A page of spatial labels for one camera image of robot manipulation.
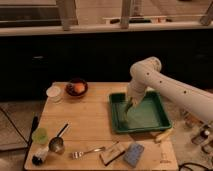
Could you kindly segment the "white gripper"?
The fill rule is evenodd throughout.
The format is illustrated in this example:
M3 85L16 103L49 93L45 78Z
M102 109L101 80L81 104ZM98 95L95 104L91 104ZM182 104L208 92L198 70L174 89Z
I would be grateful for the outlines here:
M133 106L137 106L145 97L145 90L127 88L126 96L127 96L127 100Z

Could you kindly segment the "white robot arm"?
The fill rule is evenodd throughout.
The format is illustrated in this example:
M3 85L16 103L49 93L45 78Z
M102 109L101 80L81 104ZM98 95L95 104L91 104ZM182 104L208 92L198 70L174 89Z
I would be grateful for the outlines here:
M130 67L131 81L127 85L127 97L134 106L145 97L146 89L153 88L179 107L195 115L206 124L213 122L213 94L160 73L161 61L149 57Z

